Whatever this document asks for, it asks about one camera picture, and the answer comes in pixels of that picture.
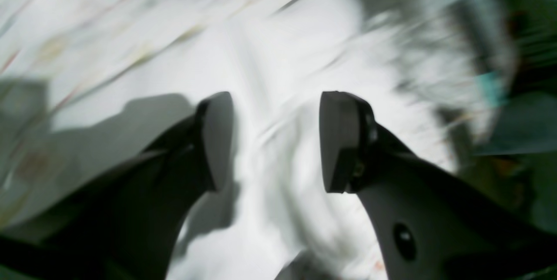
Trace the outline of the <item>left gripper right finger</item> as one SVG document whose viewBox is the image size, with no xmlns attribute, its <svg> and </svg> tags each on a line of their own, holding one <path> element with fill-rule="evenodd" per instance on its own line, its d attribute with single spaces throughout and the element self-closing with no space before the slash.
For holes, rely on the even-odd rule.
<svg viewBox="0 0 557 280">
<path fill-rule="evenodd" d="M 354 193 L 390 280 L 554 280 L 556 236 L 418 157 L 351 93 L 320 97 L 322 178 Z"/>
</svg>

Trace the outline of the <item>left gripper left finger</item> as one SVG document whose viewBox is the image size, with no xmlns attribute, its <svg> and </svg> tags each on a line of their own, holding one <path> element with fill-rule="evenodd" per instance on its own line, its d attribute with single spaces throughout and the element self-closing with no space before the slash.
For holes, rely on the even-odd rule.
<svg viewBox="0 0 557 280">
<path fill-rule="evenodd" d="M 163 280 L 187 215 L 232 180 L 234 103 L 197 105 L 135 157 L 1 232 L 1 266 L 35 280 Z"/>
</svg>

